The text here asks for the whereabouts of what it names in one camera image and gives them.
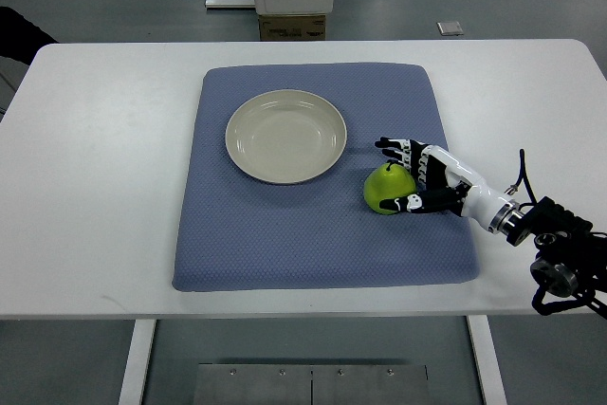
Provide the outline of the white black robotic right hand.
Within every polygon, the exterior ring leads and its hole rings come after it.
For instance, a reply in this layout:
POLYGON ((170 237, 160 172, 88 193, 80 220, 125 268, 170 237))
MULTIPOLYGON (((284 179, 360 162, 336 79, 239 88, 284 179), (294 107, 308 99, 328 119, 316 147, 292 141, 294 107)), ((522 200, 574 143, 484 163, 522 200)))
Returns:
POLYGON ((404 166, 419 187, 417 193, 382 199, 379 206, 383 210, 450 211, 475 220, 491 233, 508 233, 522 217, 519 204, 510 195, 490 188, 469 165, 438 145, 382 137, 375 146, 404 166))

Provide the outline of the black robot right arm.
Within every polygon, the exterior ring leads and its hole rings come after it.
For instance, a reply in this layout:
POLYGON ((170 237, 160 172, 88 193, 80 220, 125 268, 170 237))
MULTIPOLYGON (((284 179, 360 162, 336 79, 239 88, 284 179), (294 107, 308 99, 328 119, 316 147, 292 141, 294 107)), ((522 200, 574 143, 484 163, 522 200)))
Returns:
POLYGON ((519 160, 519 175, 506 193, 512 195, 523 185, 529 201, 508 203, 498 216, 497 230, 514 247, 533 238, 537 254, 530 274, 538 284, 533 309, 548 316, 587 307, 605 317, 606 303, 598 294, 606 292, 606 234, 553 199, 537 199, 527 176, 524 150, 519 151, 519 160))

